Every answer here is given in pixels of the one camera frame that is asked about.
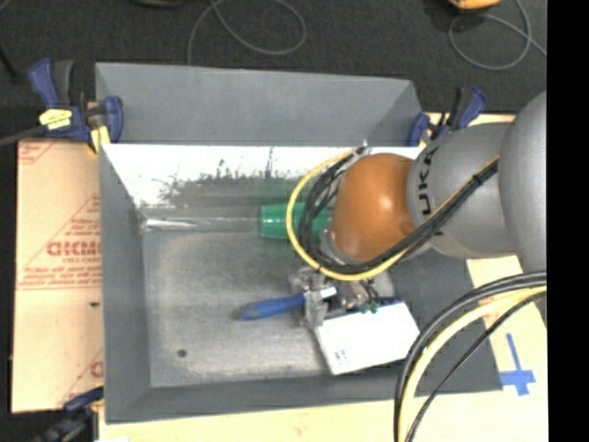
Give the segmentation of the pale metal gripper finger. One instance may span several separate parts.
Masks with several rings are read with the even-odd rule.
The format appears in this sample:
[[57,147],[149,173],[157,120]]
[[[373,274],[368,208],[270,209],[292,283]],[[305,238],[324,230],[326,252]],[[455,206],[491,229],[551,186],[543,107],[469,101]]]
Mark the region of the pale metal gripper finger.
[[317,291],[323,286],[323,274],[312,268],[301,267],[289,275],[289,290],[292,294]]
[[305,291],[303,293],[302,323],[307,328],[316,328],[323,324],[329,304],[320,291]]

